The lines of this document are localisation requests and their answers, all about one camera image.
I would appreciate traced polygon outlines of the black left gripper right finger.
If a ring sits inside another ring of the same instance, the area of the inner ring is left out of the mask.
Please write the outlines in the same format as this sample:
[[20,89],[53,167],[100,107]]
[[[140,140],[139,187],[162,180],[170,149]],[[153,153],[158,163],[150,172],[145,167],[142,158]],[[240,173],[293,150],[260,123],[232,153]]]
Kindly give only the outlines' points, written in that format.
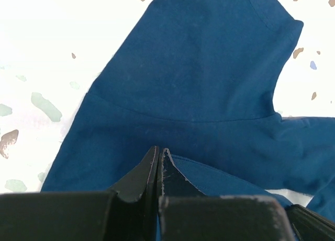
[[161,240],[295,240],[285,210],[264,195],[204,195],[176,167],[170,150],[161,156]]

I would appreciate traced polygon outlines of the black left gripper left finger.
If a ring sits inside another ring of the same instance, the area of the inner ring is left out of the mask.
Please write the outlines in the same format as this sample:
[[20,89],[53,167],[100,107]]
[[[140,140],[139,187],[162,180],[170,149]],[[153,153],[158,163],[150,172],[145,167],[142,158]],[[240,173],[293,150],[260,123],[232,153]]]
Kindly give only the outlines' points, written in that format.
[[1,240],[155,240],[159,148],[104,191],[1,195]]

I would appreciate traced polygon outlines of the navy blue printed t-shirt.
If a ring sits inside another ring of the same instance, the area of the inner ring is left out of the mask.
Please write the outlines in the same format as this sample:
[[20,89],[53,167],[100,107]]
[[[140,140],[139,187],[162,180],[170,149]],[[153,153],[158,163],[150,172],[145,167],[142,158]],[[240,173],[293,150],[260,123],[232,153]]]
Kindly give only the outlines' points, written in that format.
[[273,108],[302,29],[277,0],[154,0],[85,95],[42,190],[105,190],[160,146],[208,196],[288,189],[334,220],[334,119]]

